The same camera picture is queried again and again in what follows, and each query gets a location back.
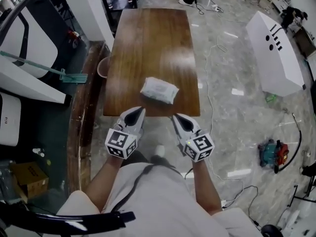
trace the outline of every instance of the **white package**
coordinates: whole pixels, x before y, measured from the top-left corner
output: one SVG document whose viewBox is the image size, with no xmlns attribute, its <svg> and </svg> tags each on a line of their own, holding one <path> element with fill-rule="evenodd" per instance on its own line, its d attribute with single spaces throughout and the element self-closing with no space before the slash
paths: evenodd
<svg viewBox="0 0 316 237">
<path fill-rule="evenodd" d="M 140 93 L 167 104 L 173 104 L 173 99 L 178 91 L 179 89 L 173 84 L 154 77 L 148 77 Z"/>
</svg>

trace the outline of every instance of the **wooden table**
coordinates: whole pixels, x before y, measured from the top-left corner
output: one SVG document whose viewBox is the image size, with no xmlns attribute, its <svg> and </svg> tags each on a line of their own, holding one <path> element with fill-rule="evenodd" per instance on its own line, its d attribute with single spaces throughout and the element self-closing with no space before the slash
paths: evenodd
<svg viewBox="0 0 316 237">
<path fill-rule="evenodd" d="M 147 77 L 179 88 L 173 105 L 140 93 Z M 145 107 L 146 116 L 152 117 L 200 115 L 195 58 L 184 10 L 123 11 L 111 54 L 103 114 L 119 116 L 135 106 Z"/>
</svg>

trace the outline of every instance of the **cardboard box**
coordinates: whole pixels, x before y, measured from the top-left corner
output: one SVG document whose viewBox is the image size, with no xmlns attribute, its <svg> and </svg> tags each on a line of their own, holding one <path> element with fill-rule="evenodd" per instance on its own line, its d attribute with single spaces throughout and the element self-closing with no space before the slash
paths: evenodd
<svg viewBox="0 0 316 237">
<path fill-rule="evenodd" d="M 40 169 L 36 162 L 10 164 L 13 172 L 13 185 L 22 200 L 34 198 L 48 188 L 48 176 Z"/>
</svg>

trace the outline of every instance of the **shoe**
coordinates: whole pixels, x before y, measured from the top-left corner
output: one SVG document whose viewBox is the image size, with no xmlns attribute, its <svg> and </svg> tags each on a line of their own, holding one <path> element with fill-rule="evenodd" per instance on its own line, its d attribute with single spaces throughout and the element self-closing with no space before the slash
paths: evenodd
<svg viewBox="0 0 316 237">
<path fill-rule="evenodd" d="M 155 156 L 164 157 L 165 149 L 163 145 L 158 145 L 155 148 Z"/>
<path fill-rule="evenodd" d="M 186 3 L 183 0 L 179 0 L 178 3 L 182 5 L 193 6 L 193 4 Z"/>
</svg>

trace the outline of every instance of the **marble floor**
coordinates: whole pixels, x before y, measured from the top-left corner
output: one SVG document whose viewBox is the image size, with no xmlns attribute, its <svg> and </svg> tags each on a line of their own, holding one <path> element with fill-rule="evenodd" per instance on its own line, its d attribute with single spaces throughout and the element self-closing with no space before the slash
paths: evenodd
<svg viewBox="0 0 316 237">
<path fill-rule="evenodd" d="M 210 130 L 213 116 L 212 139 L 216 149 L 211 155 L 213 171 L 222 179 L 227 173 L 240 169 L 251 169 L 250 174 L 239 176 L 244 186 L 258 187 L 259 196 L 254 200 L 250 216 L 260 225 L 276 224 L 292 196 L 294 184 L 303 189 L 308 178 L 299 173 L 302 164 L 302 149 L 309 148 L 312 152 L 310 161 L 314 160 L 316 124 L 311 102 L 311 77 L 304 64 L 303 56 L 289 34 L 291 43 L 299 60 L 303 78 L 307 86 L 295 94 L 266 102 L 267 94 L 260 86 L 256 59 L 246 32 L 246 23 L 257 10 L 264 12 L 256 5 L 256 0 L 213 0 L 224 13 L 205 11 L 200 15 L 195 7 L 188 7 L 169 0 L 139 0 L 140 7 L 165 7 L 184 9 L 187 11 L 193 39 L 197 76 L 199 82 L 199 99 L 201 115 L 197 121 L 202 129 Z M 205 8 L 210 9 L 209 0 L 198 0 Z M 270 10 L 270 17 L 277 19 L 277 14 Z M 212 48 L 208 57 L 205 73 L 206 55 L 210 47 L 223 45 L 228 51 Z M 208 80 L 209 96 L 207 97 Z M 93 177 L 105 162 L 107 153 L 104 140 L 107 130 L 116 118 L 102 116 L 103 94 L 100 96 L 96 124 L 93 132 L 91 176 Z M 289 145 L 289 157 L 294 153 L 299 132 L 291 114 L 293 112 L 299 121 L 303 140 L 301 149 L 292 164 L 279 174 L 273 170 L 259 166 L 258 144 L 274 138 Z M 139 143 L 138 150 L 146 157 L 153 154 L 158 144 L 166 148 L 166 158 L 180 172 L 187 172 L 191 167 L 188 157 L 183 157 L 177 148 L 177 138 L 172 123 L 168 118 L 146 118 L 145 134 Z M 212 173 L 210 175 L 222 200 L 232 200 L 242 189 L 241 181 L 221 181 Z M 193 179 L 187 179 L 188 186 L 194 194 Z M 248 214 L 248 207 L 256 195 L 255 188 L 245 190 L 233 206 L 238 206 Z"/>
</svg>

